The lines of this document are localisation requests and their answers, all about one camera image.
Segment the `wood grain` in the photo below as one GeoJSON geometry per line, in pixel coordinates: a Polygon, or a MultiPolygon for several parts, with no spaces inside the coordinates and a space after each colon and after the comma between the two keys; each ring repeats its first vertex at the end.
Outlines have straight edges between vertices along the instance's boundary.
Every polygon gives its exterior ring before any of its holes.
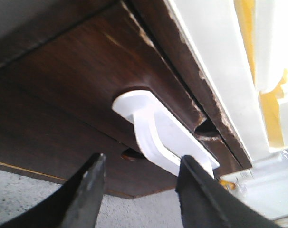
{"type": "Polygon", "coordinates": [[[190,131],[205,119],[121,2],[15,61],[2,76],[138,151],[133,126],[111,110],[123,92],[151,90],[190,131]]]}
{"type": "Polygon", "coordinates": [[[138,20],[142,20],[147,29],[151,31],[151,36],[154,37],[159,48],[172,63],[172,67],[178,72],[203,110],[215,124],[224,142],[242,165],[242,168],[250,168],[251,164],[243,146],[234,130],[227,124],[229,122],[226,115],[206,78],[199,75],[198,65],[173,20],[173,12],[167,8],[165,1],[127,0],[126,2],[139,13],[138,20]]]}
{"type": "Polygon", "coordinates": [[[123,160],[121,153],[126,149],[88,124],[0,79],[0,162],[10,165],[0,165],[0,169],[63,183],[62,179],[70,178],[93,153],[102,152],[107,157],[109,194],[134,198],[175,186],[173,175],[148,160],[123,160]]]}
{"type": "Polygon", "coordinates": [[[40,47],[115,2],[56,0],[0,40],[0,68],[40,47]]]}

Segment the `scratch on wood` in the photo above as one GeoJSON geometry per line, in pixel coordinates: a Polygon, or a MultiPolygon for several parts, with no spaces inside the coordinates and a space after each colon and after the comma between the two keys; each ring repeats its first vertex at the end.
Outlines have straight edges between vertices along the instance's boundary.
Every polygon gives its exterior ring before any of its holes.
{"type": "Polygon", "coordinates": [[[221,143],[223,143],[223,141],[221,140],[221,137],[219,135],[213,136],[213,137],[203,136],[203,135],[196,135],[195,137],[196,137],[197,140],[200,140],[200,141],[210,142],[210,141],[217,141],[218,140],[221,143]]]}
{"type": "Polygon", "coordinates": [[[190,96],[189,96],[189,98],[192,101],[192,107],[194,107],[195,110],[199,113],[199,118],[198,118],[198,121],[197,121],[196,126],[194,128],[194,131],[195,131],[196,128],[206,120],[206,116],[202,113],[202,110],[197,106],[195,101],[190,96]]]}
{"type": "Polygon", "coordinates": [[[116,39],[114,39],[112,36],[110,36],[109,34],[107,34],[107,33],[104,33],[104,32],[102,32],[106,37],[107,37],[107,39],[108,40],[110,40],[112,43],[114,43],[115,45],[117,45],[118,47],[120,47],[121,49],[123,49],[124,51],[127,51],[128,52],[128,50],[125,48],[125,47],[123,47],[116,39]]]}
{"type": "Polygon", "coordinates": [[[166,8],[167,8],[167,13],[168,13],[168,16],[169,18],[176,24],[178,30],[179,30],[179,38],[180,38],[180,41],[184,44],[186,44],[186,41],[185,41],[185,34],[182,32],[183,29],[181,29],[181,26],[179,24],[179,22],[177,21],[177,17],[172,9],[172,7],[170,6],[169,2],[168,1],[165,1],[165,5],[166,5],[166,8]]]}
{"type": "MultiPolygon", "coordinates": [[[[204,75],[204,73],[203,73],[202,71],[199,71],[199,78],[200,78],[201,80],[206,81],[207,84],[208,84],[208,86],[209,86],[209,88],[212,90],[210,84],[208,83],[208,80],[206,80],[206,76],[204,75]]],[[[212,98],[213,98],[213,100],[214,100],[214,102],[215,102],[215,104],[216,104],[216,106],[217,106],[217,108],[218,108],[218,110],[219,110],[220,117],[221,117],[221,122],[222,122],[223,125],[225,125],[225,126],[227,127],[227,129],[235,136],[235,138],[238,139],[237,134],[236,134],[236,132],[235,132],[235,129],[233,129],[233,127],[232,127],[232,125],[231,125],[231,123],[230,123],[230,121],[229,121],[226,113],[225,113],[224,110],[223,110],[222,105],[220,104],[220,101],[218,100],[218,98],[215,97],[215,94],[214,94],[214,93],[212,93],[211,95],[212,95],[212,98]]]]}
{"type": "Polygon", "coordinates": [[[134,17],[134,15],[132,14],[132,12],[130,12],[129,8],[125,5],[124,2],[121,1],[121,4],[123,6],[123,8],[128,12],[128,15],[130,17],[131,20],[133,20],[133,22],[136,24],[136,26],[139,28],[139,36],[143,39],[143,41],[151,46],[152,48],[155,49],[155,46],[153,44],[153,42],[149,39],[148,35],[146,34],[146,32],[143,30],[143,28],[140,26],[139,22],[136,20],[136,18],[134,17]]]}

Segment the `white plastic hook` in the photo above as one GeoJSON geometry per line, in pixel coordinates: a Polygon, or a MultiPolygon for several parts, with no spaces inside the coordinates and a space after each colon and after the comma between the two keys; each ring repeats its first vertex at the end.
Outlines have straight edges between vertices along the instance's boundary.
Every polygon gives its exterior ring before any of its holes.
{"type": "Polygon", "coordinates": [[[139,148],[152,163],[177,176],[181,157],[191,155],[213,177],[219,163],[151,92],[124,93],[112,109],[134,124],[139,148]]]}

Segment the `gray floor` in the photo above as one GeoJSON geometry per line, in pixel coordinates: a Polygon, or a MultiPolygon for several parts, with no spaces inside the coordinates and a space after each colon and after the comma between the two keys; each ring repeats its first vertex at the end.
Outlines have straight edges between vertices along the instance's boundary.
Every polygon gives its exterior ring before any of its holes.
{"type": "MultiPolygon", "coordinates": [[[[60,185],[0,171],[0,224],[33,207],[60,185]]],[[[182,228],[174,190],[138,199],[103,197],[97,228],[182,228]]]]}

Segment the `round hole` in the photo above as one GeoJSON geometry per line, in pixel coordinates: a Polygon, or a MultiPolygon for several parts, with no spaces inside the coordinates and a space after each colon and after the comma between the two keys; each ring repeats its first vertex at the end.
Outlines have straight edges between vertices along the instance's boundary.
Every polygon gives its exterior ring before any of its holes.
{"type": "Polygon", "coordinates": [[[121,154],[121,157],[124,160],[131,161],[131,162],[146,159],[143,154],[141,154],[141,153],[139,153],[139,152],[137,152],[131,148],[123,151],[121,154]]]}
{"type": "Polygon", "coordinates": [[[215,137],[218,135],[218,131],[212,121],[207,119],[196,128],[194,134],[197,136],[215,137]]]}

